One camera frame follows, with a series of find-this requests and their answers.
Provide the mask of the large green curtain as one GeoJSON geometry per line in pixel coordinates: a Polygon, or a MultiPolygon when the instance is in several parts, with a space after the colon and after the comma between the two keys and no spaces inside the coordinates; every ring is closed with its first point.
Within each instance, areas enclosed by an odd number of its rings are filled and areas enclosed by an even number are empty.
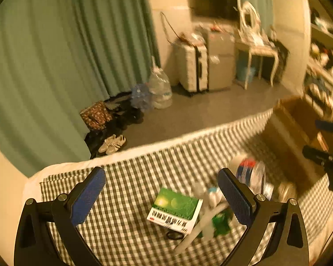
{"type": "Polygon", "coordinates": [[[80,111],[146,82],[149,0],[0,0],[0,150],[27,177],[90,153],[80,111]]]}

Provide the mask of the white suitcase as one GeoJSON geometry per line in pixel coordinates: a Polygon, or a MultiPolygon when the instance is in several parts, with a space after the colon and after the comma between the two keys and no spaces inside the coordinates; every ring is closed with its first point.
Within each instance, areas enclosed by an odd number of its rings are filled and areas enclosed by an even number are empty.
{"type": "Polygon", "coordinates": [[[205,45],[174,44],[178,78],[190,95],[208,90],[208,59],[205,45]]]}

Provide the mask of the black wall television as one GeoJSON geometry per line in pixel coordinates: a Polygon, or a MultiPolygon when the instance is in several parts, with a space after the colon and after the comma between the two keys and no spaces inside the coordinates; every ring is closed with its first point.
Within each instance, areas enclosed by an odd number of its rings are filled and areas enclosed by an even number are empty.
{"type": "Polygon", "coordinates": [[[194,14],[200,17],[237,21],[238,0],[194,0],[194,14]]]}

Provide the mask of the blue white wrapped pack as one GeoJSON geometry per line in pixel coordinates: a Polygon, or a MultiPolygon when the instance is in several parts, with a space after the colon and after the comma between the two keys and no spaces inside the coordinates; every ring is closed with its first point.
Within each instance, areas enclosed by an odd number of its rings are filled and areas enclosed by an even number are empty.
{"type": "Polygon", "coordinates": [[[264,162],[252,157],[244,158],[237,167],[236,177],[241,183],[246,184],[255,195],[264,194],[266,184],[264,162]]]}

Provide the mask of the brown patterned bag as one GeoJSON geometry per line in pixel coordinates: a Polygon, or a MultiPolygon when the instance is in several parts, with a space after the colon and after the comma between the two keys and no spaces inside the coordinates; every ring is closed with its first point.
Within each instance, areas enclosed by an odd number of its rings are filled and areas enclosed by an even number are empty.
{"type": "Polygon", "coordinates": [[[101,100],[83,109],[79,114],[90,131],[101,131],[106,128],[108,122],[113,120],[113,115],[107,109],[105,102],[101,100]]]}

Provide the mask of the black hanging bag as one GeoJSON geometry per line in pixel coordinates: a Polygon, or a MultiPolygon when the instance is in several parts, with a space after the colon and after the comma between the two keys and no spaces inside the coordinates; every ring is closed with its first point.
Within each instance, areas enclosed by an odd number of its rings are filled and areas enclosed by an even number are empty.
{"type": "Polygon", "coordinates": [[[274,83],[280,83],[287,66],[287,59],[290,51],[288,48],[279,40],[271,40],[274,45],[274,49],[277,49],[278,53],[278,67],[274,76],[274,83]]]}

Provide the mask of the right white sneaker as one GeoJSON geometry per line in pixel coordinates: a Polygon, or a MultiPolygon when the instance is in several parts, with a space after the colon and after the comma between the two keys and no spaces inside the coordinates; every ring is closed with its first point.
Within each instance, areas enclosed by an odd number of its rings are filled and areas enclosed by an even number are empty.
{"type": "Polygon", "coordinates": [[[126,145],[126,138],[123,135],[119,135],[118,137],[116,137],[113,142],[111,142],[105,152],[106,155],[111,155],[114,154],[116,152],[118,152],[119,150],[121,150],[125,145],[126,145]]]}

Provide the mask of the white wardrobe shelving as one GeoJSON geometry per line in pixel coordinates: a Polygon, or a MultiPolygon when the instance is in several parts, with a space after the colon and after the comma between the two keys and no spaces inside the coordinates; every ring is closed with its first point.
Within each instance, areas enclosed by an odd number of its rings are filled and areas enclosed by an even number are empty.
{"type": "Polygon", "coordinates": [[[289,50],[282,84],[314,100],[310,88],[333,100],[333,19],[319,0],[272,0],[277,38],[289,50]]]}

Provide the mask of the green white medicine box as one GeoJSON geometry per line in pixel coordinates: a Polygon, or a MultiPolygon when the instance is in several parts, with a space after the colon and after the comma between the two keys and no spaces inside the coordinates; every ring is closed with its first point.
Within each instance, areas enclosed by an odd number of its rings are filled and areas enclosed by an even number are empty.
{"type": "Polygon", "coordinates": [[[185,196],[162,187],[147,220],[164,228],[189,235],[198,219],[203,199],[185,196]]]}

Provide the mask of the white plastic tube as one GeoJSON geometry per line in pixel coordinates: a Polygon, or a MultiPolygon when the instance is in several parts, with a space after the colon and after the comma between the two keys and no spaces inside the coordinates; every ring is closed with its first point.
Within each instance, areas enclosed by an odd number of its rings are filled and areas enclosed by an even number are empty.
{"type": "Polygon", "coordinates": [[[212,218],[225,210],[228,207],[228,203],[220,203],[215,208],[210,209],[207,211],[201,220],[196,224],[196,226],[193,228],[192,232],[187,235],[186,238],[183,239],[183,241],[174,249],[174,253],[176,255],[181,254],[183,251],[185,251],[188,246],[193,242],[193,240],[199,235],[199,233],[212,221],[212,218]]]}

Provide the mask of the brown cardboard box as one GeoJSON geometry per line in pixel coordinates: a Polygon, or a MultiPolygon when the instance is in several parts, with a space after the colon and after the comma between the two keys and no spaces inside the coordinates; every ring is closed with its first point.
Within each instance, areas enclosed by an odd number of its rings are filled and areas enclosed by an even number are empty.
{"type": "Polygon", "coordinates": [[[319,130],[320,115],[300,96],[278,100],[261,133],[265,143],[279,160],[287,180],[294,183],[298,195],[309,191],[324,175],[322,167],[303,156],[310,146],[333,155],[333,133],[319,130]]]}

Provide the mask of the blue waste bin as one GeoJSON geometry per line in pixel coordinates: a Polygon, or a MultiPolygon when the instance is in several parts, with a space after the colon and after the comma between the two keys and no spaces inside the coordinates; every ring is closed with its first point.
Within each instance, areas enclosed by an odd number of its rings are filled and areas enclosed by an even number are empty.
{"type": "MultiPolygon", "coordinates": [[[[236,66],[236,79],[241,82],[245,82],[248,73],[248,64],[247,61],[239,60],[236,66]]],[[[256,68],[250,67],[250,74],[248,76],[248,83],[251,83],[254,75],[256,73],[256,68]]]]}

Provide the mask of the left white sneaker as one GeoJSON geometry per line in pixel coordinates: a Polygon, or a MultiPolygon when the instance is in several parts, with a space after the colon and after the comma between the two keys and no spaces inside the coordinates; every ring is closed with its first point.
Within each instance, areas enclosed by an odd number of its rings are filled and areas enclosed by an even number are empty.
{"type": "Polygon", "coordinates": [[[116,138],[116,134],[113,134],[109,137],[107,137],[103,144],[99,147],[99,150],[98,150],[98,153],[103,153],[103,152],[106,152],[107,149],[109,148],[109,146],[114,142],[116,138]]]}

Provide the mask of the large clear water jug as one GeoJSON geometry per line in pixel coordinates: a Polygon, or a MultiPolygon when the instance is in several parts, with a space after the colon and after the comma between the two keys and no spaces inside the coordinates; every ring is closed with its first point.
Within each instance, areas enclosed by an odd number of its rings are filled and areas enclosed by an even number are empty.
{"type": "Polygon", "coordinates": [[[155,109],[165,109],[172,105],[172,90],[170,81],[163,71],[156,65],[155,57],[151,57],[152,68],[148,87],[151,93],[152,105],[155,109]]]}

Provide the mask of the white sneaker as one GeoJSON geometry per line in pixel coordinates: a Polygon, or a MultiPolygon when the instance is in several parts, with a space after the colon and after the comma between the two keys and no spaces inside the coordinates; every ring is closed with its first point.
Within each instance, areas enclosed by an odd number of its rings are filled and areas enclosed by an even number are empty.
{"type": "Polygon", "coordinates": [[[98,153],[103,153],[103,152],[106,152],[107,149],[109,148],[109,146],[114,142],[116,138],[116,134],[113,134],[109,137],[107,137],[103,144],[99,147],[99,150],[98,150],[98,153]]]}
{"type": "Polygon", "coordinates": [[[119,150],[121,150],[125,145],[126,145],[126,138],[123,135],[119,135],[118,137],[116,137],[113,142],[111,142],[105,152],[106,155],[111,155],[114,154],[116,152],[118,152],[119,150]]]}

